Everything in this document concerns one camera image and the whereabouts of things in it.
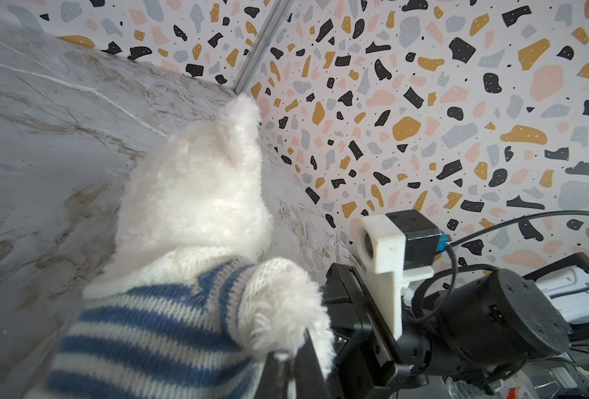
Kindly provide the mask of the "white fluffy teddy bear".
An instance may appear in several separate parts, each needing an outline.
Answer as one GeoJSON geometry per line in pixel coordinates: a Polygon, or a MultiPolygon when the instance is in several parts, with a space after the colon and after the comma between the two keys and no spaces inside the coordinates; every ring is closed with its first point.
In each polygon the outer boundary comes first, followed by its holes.
{"type": "Polygon", "coordinates": [[[319,285],[283,258],[263,260],[273,234],[261,189],[261,115],[238,96],[212,121],[170,136],[131,173],[121,199],[116,251],[85,290],[89,300],[180,288],[190,320],[215,348],[231,344],[262,361],[314,345],[324,377],[334,336],[319,285]]]}

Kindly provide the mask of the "blue white striped knit sweater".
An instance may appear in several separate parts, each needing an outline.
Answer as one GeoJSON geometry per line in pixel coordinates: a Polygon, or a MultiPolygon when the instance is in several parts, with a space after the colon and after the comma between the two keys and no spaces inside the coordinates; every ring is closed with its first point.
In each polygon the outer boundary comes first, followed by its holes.
{"type": "Polygon", "coordinates": [[[31,398],[251,398],[266,288],[285,262],[168,254],[92,299],[31,398]]]}

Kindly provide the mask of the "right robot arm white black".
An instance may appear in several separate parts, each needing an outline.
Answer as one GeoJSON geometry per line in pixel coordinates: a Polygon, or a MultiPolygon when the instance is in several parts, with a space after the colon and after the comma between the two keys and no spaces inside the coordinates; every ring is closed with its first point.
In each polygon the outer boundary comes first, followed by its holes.
{"type": "Polygon", "coordinates": [[[589,323],[567,322],[556,309],[562,295],[546,296],[539,284],[563,272],[589,276],[589,258],[572,254],[520,276],[479,264],[482,277],[449,297],[426,297],[440,304],[425,324],[405,322],[394,337],[359,272],[333,264],[324,303],[335,336],[336,360],[329,379],[333,398],[387,398],[450,377],[490,392],[527,362],[566,352],[589,339],[589,323]]]}

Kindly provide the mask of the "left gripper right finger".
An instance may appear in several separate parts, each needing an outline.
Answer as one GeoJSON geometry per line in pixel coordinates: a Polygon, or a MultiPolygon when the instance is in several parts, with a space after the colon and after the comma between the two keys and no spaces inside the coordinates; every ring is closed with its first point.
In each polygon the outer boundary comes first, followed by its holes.
{"type": "Polygon", "coordinates": [[[304,345],[294,359],[294,383],[297,399],[330,399],[329,386],[322,374],[314,344],[306,331],[304,345]]]}

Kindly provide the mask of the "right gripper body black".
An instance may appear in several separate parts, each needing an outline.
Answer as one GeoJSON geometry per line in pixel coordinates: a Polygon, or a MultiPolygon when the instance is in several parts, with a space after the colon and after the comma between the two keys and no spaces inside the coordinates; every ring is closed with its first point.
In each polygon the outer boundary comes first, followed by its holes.
{"type": "Polygon", "coordinates": [[[332,397],[399,398],[402,390],[427,386],[429,340],[422,329],[409,324],[395,338],[353,266],[332,264],[326,278],[324,306],[336,353],[332,397]]]}

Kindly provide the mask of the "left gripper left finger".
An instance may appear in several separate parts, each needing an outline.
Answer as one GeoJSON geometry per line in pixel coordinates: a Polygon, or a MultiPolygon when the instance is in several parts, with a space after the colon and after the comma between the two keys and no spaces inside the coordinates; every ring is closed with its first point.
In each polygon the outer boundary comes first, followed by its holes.
{"type": "Polygon", "coordinates": [[[271,352],[264,364],[254,399],[287,399],[294,359],[286,352],[271,352]]]}

